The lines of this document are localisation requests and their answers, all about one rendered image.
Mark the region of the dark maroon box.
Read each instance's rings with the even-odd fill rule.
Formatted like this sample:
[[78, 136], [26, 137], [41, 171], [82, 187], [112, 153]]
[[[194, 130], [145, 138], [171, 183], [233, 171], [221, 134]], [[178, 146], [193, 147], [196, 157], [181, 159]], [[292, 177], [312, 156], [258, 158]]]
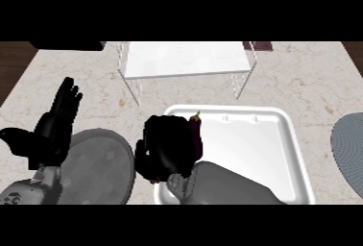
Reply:
[[244, 41], [241, 43], [246, 50], [253, 49], [255, 51], [271, 51], [272, 44], [268, 41]]

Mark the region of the clear white tiered shelf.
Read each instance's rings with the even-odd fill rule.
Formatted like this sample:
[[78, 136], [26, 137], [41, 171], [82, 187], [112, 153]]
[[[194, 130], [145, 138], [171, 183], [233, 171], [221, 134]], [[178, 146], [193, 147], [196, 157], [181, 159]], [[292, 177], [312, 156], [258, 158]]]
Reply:
[[140, 105], [141, 80], [230, 76], [238, 98], [258, 58], [255, 41], [117, 41], [117, 73]]

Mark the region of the dark purple eggplant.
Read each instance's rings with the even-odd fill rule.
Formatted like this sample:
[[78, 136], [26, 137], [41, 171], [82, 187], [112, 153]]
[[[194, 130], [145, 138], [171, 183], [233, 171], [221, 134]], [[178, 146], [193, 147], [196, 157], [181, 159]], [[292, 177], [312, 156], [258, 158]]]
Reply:
[[199, 129], [200, 129], [200, 119], [199, 119], [199, 112], [190, 117], [188, 125], [193, 135], [193, 142], [194, 142], [194, 149], [196, 149], [196, 160], [202, 157], [202, 141], [199, 136]]

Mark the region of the grey round plate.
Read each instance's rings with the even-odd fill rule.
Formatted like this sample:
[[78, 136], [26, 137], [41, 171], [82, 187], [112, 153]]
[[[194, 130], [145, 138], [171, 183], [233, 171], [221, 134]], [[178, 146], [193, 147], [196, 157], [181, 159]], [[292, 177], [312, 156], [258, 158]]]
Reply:
[[123, 137], [106, 129], [78, 132], [60, 165], [60, 205], [123, 205], [134, 178], [134, 157]]

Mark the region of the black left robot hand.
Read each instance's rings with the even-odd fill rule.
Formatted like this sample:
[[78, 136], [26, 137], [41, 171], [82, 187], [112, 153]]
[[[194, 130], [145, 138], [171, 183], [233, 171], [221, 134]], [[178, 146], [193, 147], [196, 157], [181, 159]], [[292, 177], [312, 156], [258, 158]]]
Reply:
[[58, 86], [51, 109], [41, 115], [32, 132], [19, 128], [0, 130], [0, 139], [11, 154], [27, 158], [27, 169], [60, 166], [66, 159], [72, 136], [72, 124], [78, 113], [82, 93], [66, 77]]

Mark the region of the black appliance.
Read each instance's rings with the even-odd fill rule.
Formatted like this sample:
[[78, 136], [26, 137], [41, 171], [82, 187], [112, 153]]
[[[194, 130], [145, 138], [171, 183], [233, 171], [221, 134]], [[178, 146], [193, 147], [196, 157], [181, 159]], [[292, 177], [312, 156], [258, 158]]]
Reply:
[[104, 41], [30, 41], [30, 45], [42, 50], [101, 51]]

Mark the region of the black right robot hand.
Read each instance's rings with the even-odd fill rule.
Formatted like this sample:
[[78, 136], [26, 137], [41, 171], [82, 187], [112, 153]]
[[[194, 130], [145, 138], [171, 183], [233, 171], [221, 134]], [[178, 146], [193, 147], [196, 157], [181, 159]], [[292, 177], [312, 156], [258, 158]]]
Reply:
[[165, 182], [172, 174], [184, 178], [191, 174], [197, 160], [188, 119], [151, 115], [144, 122], [143, 138], [135, 142], [134, 168], [151, 184]]

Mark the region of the white plastic tray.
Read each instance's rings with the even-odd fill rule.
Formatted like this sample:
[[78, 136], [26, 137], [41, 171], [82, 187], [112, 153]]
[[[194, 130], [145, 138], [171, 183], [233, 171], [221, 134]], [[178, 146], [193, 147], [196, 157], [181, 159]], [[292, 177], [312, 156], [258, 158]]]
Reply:
[[268, 187], [283, 203], [314, 203], [293, 125], [283, 110], [173, 105], [163, 113], [199, 116], [203, 160]]

